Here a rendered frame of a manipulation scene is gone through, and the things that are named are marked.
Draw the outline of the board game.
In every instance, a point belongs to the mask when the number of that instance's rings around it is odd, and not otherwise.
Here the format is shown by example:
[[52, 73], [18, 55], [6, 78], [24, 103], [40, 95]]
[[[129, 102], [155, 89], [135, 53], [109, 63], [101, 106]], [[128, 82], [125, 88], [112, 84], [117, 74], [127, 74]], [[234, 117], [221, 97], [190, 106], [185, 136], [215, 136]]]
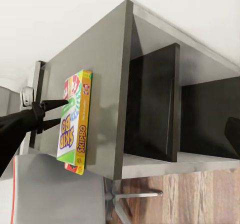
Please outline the board game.
[[85, 167], [92, 72], [81, 70], [65, 80], [57, 160], [83, 175]]

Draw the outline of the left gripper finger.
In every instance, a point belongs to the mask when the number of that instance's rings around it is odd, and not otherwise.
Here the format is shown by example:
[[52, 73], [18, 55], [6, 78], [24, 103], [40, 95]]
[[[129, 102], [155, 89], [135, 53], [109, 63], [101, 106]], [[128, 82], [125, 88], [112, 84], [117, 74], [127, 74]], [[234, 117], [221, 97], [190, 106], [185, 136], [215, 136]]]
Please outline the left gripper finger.
[[46, 112], [50, 111], [52, 109], [64, 106], [69, 104], [69, 101], [66, 99], [62, 99], [62, 100], [43, 100], [40, 104], [40, 108], [42, 110], [43, 113], [43, 117], [46, 116]]
[[61, 118], [44, 120], [42, 129], [43, 129], [43, 131], [46, 131], [60, 123], [61, 123]]

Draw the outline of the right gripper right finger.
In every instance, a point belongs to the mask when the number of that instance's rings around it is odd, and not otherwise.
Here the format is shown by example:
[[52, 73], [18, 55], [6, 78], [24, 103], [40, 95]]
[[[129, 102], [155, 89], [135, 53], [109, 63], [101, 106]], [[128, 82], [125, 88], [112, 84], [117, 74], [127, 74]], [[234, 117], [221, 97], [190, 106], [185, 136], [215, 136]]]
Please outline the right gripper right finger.
[[240, 119], [235, 117], [228, 117], [224, 135], [240, 157]]

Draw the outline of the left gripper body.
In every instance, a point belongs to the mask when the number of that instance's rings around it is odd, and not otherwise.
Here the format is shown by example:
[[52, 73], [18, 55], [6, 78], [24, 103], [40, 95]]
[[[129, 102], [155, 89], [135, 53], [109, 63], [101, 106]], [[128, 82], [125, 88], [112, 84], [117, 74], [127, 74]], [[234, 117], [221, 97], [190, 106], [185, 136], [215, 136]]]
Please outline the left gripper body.
[[26, 132], [36, 131], [37, 134], [43, 133], [44, 115], [38, 101], [32, 102], [31, 109], [9, 114], [8, 117], [10, 120], [22, 117]]

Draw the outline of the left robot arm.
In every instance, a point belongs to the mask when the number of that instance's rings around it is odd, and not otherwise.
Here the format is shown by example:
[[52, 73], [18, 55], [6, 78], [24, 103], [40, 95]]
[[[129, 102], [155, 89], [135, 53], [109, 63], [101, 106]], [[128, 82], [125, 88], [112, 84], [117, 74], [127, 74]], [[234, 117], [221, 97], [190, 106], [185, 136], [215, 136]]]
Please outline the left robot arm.
[[0, 117], [0, 123], [22, 117], [26, 132], [36, 131], [37, 134], [42, 134], [43, 131], [61, 123], [61, 118], [43, 120], [47, 111], [69, 104], [66, 99], [43, 100], [39, 104], [38, 101], [34, 101], [34, 88], [29, 86], [21, 89], [20, 99], [20, 112]]

